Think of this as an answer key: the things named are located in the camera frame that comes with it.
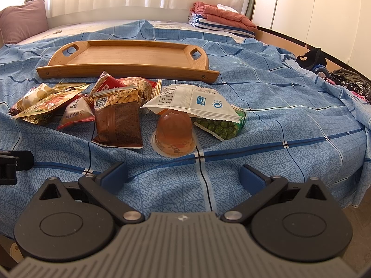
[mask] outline orange folded quilt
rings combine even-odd
[[[195,2],[190,11],[201,14],[208,21],[238,27],[253,32],[256,30],[256,25],[251,22],[248,17],[232,11],[219,9],[216,5]]]

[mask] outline qr code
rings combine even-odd
[[[100,107],[104,107],[104,106],[106,106],[107,100],[108,100],[108,97],[98,98],[98,99],[95,101],[95,106],[94,106],[94,108],[100,108]]]

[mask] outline orange jelly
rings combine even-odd
[[[189,115],[176,110],[165,111],[157,123],[155,143],[167,155],[180,157],[191,153],[195,141]]]

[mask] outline tray handle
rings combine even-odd
[[[48,66],[66,65],[70,60],[84,52],[90,46],[88,41],[72,42],[60,47],[49,60]],[[63,54],[69,48],[75,48],[76,51],[71,55],[65,56]]]
[[[208,57],[205,50],[198,46],[188,45],[185,47],[184,52],[193,69],[208,70]],[[192,57],[195,52],[201,54],[201,56],[196,60]]]

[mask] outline pile of snacks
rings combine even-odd
[[[9,114],[12,118],[45,125],[56,113],[63,111],[58,130],[95,121],[97,136],[92,140],[94,143],[107,147],[142,148],[140,108],[146,108],[164,114],[164,124],[159,123],[157,127],[160,134],[153,133],[151,144],[156,152],[173,158],[194,149],[197,138],[192,126],[226,141],[236,137],[245,124],[246,112],[231,106],[210,88],[189,84],[162,87],[161,80],[115,79],[105,71],[90,93],[82,94],[88,87],[85,83],[59,83],[53,88],[41,84],[19,99]],[[180,138],[185,123],[179,118],[183,117],[189,125],[183,133],[185,136]]]

